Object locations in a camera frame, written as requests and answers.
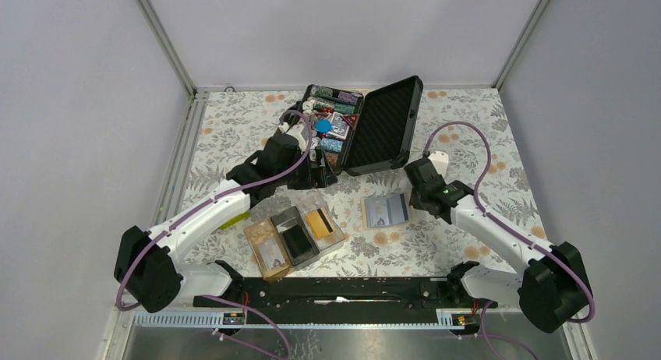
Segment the white VIP card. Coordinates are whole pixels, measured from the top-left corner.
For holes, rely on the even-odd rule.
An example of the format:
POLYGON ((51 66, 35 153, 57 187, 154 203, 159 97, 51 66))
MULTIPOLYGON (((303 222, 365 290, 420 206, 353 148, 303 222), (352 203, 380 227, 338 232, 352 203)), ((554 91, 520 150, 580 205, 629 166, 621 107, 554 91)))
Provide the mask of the white VIP card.
POLYGON ((386 198, 367 198, 366 223, 369 228, 384 228, 390 226, 387 215, 386 198))

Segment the gold magnetic stripe cards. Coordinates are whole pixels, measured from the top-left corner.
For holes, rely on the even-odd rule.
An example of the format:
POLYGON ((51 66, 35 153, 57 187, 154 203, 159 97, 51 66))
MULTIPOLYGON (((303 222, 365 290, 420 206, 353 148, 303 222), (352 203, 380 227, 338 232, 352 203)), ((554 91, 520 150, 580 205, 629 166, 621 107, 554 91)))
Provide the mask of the gold magnetic stripe cards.
POLYGON ((309 225, 309 229, 316 239, 326 238, 334 232, 330 220, 323 208, 310 211, 305 215, 305 219, 309 225))

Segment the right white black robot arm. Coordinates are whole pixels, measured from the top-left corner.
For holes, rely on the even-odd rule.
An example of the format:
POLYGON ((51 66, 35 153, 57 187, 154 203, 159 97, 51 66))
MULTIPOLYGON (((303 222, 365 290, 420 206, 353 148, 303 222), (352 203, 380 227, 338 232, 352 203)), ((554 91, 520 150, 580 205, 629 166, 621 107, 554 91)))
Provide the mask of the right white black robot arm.
POLYGON ((457 280, 447 286, 451 303, 466 307, 476 298, 520 309, 537 329, 552 333, 577 321, 595 301, 581 253, 569 242, 554 245, 526 235, 514 223, 479 202, 475 190, 460 181, 446 182, 447 162, 422 157, 405 166, 412 185, 410 204, 480 240, 511 267, 492 270, 478 263, 453 267, 457 280))

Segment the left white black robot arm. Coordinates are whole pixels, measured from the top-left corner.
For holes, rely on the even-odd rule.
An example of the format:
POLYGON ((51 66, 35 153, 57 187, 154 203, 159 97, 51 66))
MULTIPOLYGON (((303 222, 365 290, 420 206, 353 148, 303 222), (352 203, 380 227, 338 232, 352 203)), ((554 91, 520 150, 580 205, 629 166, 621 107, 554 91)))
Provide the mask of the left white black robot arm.
POLYGON ((178 298, 211 295, 234 305, 242 286, 220 263, 184 263, 185 256, 208 235, 247 213, 281 186, 303 190, 333 184, 324 148, 288 134, 276 134, 265 147, 236 165, 218 186, 190 208, 148 230, 133 226, 121 238, 114 278, 115 306, 159 312, 178 298))

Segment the blue playing card deck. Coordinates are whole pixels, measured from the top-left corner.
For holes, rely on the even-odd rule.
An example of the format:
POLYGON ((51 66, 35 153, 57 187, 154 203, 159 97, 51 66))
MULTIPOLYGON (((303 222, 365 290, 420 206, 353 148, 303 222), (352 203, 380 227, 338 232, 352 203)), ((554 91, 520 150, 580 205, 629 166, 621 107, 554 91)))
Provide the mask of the blue playing card deck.
POLYGON ((328 119, 330 131, 327 136, 339 140, 345 140, 351 131, 351 126, 345 121, 342 113, 333 113, 328 119))

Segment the smoky black card holder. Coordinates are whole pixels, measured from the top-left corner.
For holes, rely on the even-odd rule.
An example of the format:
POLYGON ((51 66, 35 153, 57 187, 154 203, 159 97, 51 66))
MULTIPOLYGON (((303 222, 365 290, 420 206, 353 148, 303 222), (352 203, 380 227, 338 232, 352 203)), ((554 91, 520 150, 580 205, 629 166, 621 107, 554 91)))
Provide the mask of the smoky black card holder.
POLYGON ((319 259, 320 250, 296 206, 289 207, 270 219, 295 270, 304 269, 319 259))

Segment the black VIP cards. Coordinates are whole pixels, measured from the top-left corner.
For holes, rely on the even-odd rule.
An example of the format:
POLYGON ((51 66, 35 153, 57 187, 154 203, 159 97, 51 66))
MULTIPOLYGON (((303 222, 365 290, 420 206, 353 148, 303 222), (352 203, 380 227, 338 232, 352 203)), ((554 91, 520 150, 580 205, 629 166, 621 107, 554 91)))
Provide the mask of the black VIP cards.
POLYGON ((311 255, 313 245, 300 225, 284 230, 281 235, 293 263, 300 263, 311 255))

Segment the clear transparent card holder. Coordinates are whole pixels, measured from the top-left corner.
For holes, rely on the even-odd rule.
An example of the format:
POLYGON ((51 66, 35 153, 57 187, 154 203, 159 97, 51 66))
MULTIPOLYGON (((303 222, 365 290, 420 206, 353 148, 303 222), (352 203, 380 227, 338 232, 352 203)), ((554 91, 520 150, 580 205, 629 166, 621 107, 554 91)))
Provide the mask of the clear transparent card holder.
POLYGON ((313 192, 296 206, 321 256, 335 252, 344 245, 346 234, 334 221, 332 211, 322 195, 313 192))

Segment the amber transparent card holder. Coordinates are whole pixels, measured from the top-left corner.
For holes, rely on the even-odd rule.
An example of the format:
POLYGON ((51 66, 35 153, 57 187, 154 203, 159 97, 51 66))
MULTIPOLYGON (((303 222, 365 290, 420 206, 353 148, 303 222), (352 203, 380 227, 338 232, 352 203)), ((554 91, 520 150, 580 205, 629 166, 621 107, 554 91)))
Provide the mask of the amber transparent card holder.
POLYGON ((291 260, 271 220, 251 224, 244 228, 243 233, 266 282, 277 282, 291 272, 291 260))

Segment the silver magnetic stripe cards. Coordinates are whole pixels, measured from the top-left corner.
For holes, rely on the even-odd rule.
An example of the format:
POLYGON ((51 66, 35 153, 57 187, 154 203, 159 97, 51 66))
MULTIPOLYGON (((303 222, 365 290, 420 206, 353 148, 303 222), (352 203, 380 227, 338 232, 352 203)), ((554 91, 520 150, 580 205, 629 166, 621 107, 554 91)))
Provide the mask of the silver magnetic stripe cards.
POLYGON ((285 257, 274 238, 268 238, 258 246, 259 254, 262 257, 264 266, 267 270, 278 269, 287 266, 285 257))

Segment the blue round poker chip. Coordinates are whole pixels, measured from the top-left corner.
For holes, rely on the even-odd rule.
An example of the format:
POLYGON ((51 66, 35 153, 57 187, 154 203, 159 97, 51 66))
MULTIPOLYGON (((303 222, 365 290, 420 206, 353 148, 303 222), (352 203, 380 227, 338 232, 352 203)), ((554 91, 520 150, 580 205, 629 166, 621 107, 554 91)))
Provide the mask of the blue round poker chip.
POLYGON ((332 130, 332 123, 326 119, 321 119, 316 122, 316 131, 320 134, 326 134, 332 130))

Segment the floral patterned table mat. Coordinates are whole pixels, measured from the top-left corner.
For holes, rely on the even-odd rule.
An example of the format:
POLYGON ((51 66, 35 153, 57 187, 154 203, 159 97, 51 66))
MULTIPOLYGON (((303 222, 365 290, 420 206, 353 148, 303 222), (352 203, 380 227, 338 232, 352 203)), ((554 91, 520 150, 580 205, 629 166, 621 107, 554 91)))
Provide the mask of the floral patterned table mat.
MULTIPOLYGON (((260 150, 280 114, 302 98, 301 91, 213 92, 204 115, 182 197, 188 208, 205 197, 227 171, 260 150)), ((412 141, 412 159, 426 142, 450 156, 449 181, 478 185, 482 201, 522 227, 545 237, 501 99, 496 90, 425 90, 412 141)), ((362 202, 408 189, 401 170, 343 175, 322 191, 346 236, 330 255, 299 271, 302 277, 443 276, 452 266, 475 260, 507 271, 504 257, 480 240, 430 215, 415 211, 406 224, 369 229, 362 202)))

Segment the colourful sticky note stack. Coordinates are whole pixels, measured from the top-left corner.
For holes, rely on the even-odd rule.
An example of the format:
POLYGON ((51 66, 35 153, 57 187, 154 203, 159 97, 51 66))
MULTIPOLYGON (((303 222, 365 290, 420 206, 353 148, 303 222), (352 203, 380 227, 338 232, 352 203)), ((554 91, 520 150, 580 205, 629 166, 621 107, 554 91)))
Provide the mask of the colourful sticky note stack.
POLYGON ((249 216, 248 213, 243 213, 240 216, 233 217, 232 219, 228 220, 227 222, 223 223, 219 229, 224 230, 227 228, 231 228, 232 226, 236 225, 237 223, 244 221, 247 217, 249 216))

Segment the black poker chip case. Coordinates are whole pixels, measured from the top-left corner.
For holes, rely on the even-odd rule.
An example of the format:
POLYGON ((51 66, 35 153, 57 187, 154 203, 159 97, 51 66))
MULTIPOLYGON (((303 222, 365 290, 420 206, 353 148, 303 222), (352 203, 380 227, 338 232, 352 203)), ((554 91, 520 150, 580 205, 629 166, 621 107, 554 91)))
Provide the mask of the black poker chip case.
POLYGON ((363 94, 310 84, 294 109, 315 119, 342 113, 351 126, 345 140, 316 131, 333 173, 367 175, 403 168, 411 154, 412 137, 422 99, 423 82, 410 76, 363 94))

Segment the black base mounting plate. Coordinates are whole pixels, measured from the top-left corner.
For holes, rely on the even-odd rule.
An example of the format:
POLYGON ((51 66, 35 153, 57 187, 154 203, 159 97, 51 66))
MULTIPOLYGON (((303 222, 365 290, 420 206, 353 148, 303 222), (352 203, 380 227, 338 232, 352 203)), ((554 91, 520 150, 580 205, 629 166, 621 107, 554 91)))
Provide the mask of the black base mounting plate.
POLYGON ((445 277, 285 277, 268 283, 243 277, 230 283, 221 302, 202 296, 196 308, 227 308, 242 303, 249 324, 278 325, 461 325, 486 304, 445 277))

